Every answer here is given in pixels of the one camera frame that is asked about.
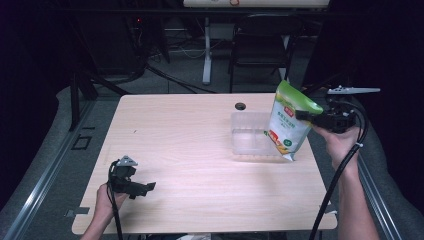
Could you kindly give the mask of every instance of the black chair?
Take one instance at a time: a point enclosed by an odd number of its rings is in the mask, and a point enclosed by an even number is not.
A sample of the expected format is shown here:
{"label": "black chair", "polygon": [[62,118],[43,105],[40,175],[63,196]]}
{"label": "black chair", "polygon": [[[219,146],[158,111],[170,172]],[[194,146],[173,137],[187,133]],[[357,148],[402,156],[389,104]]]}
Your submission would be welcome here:
{"label": "black chair", "polygon": [[[285,68],[287,79],[296,39],[303,31],[303,22],[295,16],[254,14],[238,21],[233,30],[228,73],[233,92],[234,67]],[[289,37],[287,45],[284,36]]]}

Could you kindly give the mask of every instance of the plastic bin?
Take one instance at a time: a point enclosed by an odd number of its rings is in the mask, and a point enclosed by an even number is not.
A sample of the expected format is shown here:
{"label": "plastic bin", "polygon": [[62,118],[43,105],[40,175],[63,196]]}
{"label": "plastic bin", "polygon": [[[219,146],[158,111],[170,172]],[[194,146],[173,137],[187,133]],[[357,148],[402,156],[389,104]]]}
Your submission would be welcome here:
{"label": "plastic bin", "polygon": [[268,112],[235,112],[231,115],[233,153],[239,155],[281,156],[268,131]]}

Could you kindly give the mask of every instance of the gray carpet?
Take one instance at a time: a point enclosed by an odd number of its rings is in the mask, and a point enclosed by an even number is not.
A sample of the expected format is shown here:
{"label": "gray carpet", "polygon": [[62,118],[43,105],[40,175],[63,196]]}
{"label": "gray carpet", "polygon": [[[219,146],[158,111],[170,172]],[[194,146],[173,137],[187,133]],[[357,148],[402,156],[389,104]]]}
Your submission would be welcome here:
{"label": "gray carpet", "polygon": [[[228,67],[228,44],[221,42],[213,50],[212,82],[208,86],[201,83],[203,74],[203,55],[201,52],[192,51],[190,57],[188,52],[172,52],[171,63],[166,63],[162,58],[155,57],[149,61],[150,65],[174,76],[178,79],[194,84],[200,88],[209,89],[218,93],[228,92],[229,76]],[[309,56],[313,49],[313,43],[303,40],[299,43],[296,56],[293,60],[293,68],[290,72],[290,80],[296,87],[301,85],[303,74],[307,66]],[[278,82],[278,74],[270,76],[269,72],[256,72],[260,78],[268,78],[271,85],[253,86],[250,81],[244,81],[245,76],[252,76],[253,72],[248,70],[236,70],[236,80],[242,85],[234,88],[235,92],[248,92],[252,89],[263,92],[275,91]],[[121,88],[134,94],[188,94],[187,89],[175,83],[146,71],[138,80],[119,85]],[[47,135],[40,151],[35,157],[33,164],[14,195],[11,197],[6,207],[0,213],[1,232],[3,239],[17,218],[25,201],[36,186],[37,181],[43,175],[46,166],[56,159],[58,155],[63,157],[63,164],[59,166],[54,182],[50,186],[46,196],[41,201],[41,205],[36,209],[30,224],[25,227],[22,239],[78,239],[71,231],[72,217],[65,217],[68,210],[73,210],[79,206],[88,183],[91,171],[94,167],[97,155],[106,136],[109,124],[116,109],[119,97],[109,89],[96,85],[100,97],[95,102],[87,102],[81,99],[81,105],[89,109],[83,118],[79,128],[74,133],[69,133],[68,129],[71,120],[69,89],[65,89],[58,94],[60,107],[52,128]],[[62,143],[71,138],[69,145],[65,146],[66,151],[60,152]],[[314,132],[309,134],[310,142],[317,159],[320,171],[325,184],[328,186],[333,176],[333,169],[328,155],[325,153],[325,143]],[[371,169],[378,188],[381,190],[384,199],[387,201],[389,211],[395,217],[394,221],[404,235],[404,239],[424,239],[422,215],[412,208],[398,192],[393,180],[386,172],[384,153],[379,146],[378,137],[373,131],[367,139],[366,147],[363,149],[366,156],[367,165]],[[332,203],[337,207],[337,192],[333,195]],[[384,230],[379,227],[380,236],[385,239]],[[337,239],[337,229],[325,231],[323,239]],[[308,239],[309,231],[288,232],[287,239]],[[116,239],[116,235],[107,235],[103,239]]]}

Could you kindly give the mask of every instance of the dark background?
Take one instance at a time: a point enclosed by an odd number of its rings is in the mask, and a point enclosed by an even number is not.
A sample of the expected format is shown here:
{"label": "dark background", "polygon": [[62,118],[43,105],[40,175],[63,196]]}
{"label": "dark background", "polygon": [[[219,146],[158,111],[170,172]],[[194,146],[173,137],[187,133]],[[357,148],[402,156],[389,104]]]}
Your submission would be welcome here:
{"label": "dark background", "polygon": [[[84,33],[70,28],[63,18],[45,14],[41,6],[46,6],[45,1],[0,3],[1,207],[51,126],[58,106],[56,93],[69,86],[75,69],[83,66],[96,72],[99,64],[78,38]],[[343,73],[334,85],[382,89],[359,99],[381,140],[389,173],[404,196],[424,213],[420,118],[424,109],[424,19],[418,6],[418,0],[332,1],[330,12],[369,13],[371,17],[325,21],[304,83],[317,84]],[[126,64],[120,66],[124,70],[134,67],[134,62],[122,64]]]}

